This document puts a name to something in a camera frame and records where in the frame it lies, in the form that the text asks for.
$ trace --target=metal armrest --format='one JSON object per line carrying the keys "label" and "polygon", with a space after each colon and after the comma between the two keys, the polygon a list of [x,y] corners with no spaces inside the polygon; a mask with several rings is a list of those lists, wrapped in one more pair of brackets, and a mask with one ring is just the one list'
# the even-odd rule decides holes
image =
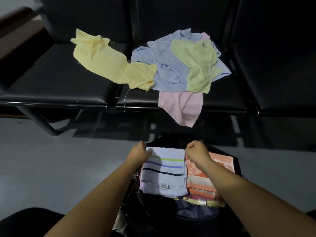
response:
{"label": "metal armrest", "polygon": [[34,12],[30,7],[20,7],[0,17],[0,38],[8,35],[36,16],[38,16],[38,13]]}

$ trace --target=black chair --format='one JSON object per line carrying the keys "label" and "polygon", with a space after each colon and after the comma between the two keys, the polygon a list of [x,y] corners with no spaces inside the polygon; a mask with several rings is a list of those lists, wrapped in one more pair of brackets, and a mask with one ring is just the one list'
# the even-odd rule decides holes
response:
{"label": "black chair", "polygon": [[[110,38],[113,49],[129,56],[133,39],[128,0],[40,0],[40,3],[42,7],[37,13],[25,7],[0,20],[0,34],[4,36],[40,14],[56,40],[14,84],[0,88],[0,105],[106,110],[117,85],[80,65],[73,57],[75,45],[70,39],[76,36],[78,28]],[[27,116],[51,135],[58,134],[39,115],[25,110]]]}
{"label": "black chair", "polygon": [[313,7],[311,0],[240,0],[228,49],[258,115],[316,116]]}
{"label": "black chair", "polygon": [[[132,27],[135,29],[133,49],[146,46],[179,29],[191,28],[192,32],[206,32],[221,51],[220,59],[233,71],[222,42],[228,37],[228,14],[232,0],[132,0]],[[212,83],[211,91],[203,94],[202,111],[244,114],[246,106],[234,71]],[[120,111],[163,111],[158,107],[159,91],[129,90],[124,85],[117,101]]]}

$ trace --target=person's left hand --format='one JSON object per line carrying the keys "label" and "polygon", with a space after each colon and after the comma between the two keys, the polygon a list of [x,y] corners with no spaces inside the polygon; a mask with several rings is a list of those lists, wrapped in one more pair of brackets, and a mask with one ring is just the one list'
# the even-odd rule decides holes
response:
{"label": "person's left hand", "polygon": [[152,155],[151,151],[146,151],[146,144],[140,141],[134,145],[126,158],[126,163],[134,165],[136,168],[144,164],[149,156]]}

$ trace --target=chair backrest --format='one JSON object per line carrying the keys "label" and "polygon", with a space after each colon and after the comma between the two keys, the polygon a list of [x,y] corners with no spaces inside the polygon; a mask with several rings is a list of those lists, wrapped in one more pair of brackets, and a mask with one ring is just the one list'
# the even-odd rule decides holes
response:
{"label": "chair backrest", "polygon": [[190,27],[221,42],[229,0],[136,0],[136,8],[140,43]]}
{"label": "chair backrest", "polygon": [[313,8],[314,0],[240,0],[230,42],[310,39]]}
{"label": "chair backrest", "polygon": [[128,0],[39,0],[43,20],[59,42],[70,42],[76,28],[117,43],[131,43]]}

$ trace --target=green stripe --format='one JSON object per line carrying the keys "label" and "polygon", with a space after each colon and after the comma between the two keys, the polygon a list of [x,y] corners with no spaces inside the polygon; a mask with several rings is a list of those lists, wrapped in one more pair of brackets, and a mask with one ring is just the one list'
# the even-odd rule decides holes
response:
{"label": "green stripe", "polygon": [[160,158],[158,156],[154,156],[154,155],[151,155],[151,157],[154,157],[154,158],[157,158],[157,159],[162,159],[162,160],[170,160],[170,161],[183,161],[183,159],[165,159],[165,158]]}

